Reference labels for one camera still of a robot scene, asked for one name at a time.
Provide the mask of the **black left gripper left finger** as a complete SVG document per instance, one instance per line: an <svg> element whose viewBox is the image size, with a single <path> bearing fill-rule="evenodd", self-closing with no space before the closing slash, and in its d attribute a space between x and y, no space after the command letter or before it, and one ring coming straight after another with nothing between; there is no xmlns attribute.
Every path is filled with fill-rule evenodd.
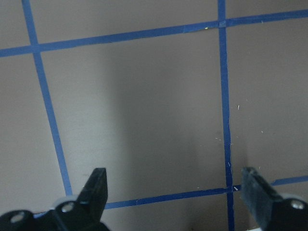
<svg viewBox="0 0 308 231"><path fill-rule="evenodd" d="M2 231L108 231L101 217L108 198L105 168L95 168L76 199L35 214L13 210L0 217Z"/></svg>

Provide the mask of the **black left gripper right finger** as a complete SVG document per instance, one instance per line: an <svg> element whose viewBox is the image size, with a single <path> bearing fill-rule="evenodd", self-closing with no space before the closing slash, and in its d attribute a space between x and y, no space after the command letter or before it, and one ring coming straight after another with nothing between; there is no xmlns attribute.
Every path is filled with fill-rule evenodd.
<svg viewBox="0 0 308 231"><path fill-rule="evenodd" d="M241 198L263 231L308 229L308 203L277 192L253 167L242 169Z"/></svg>

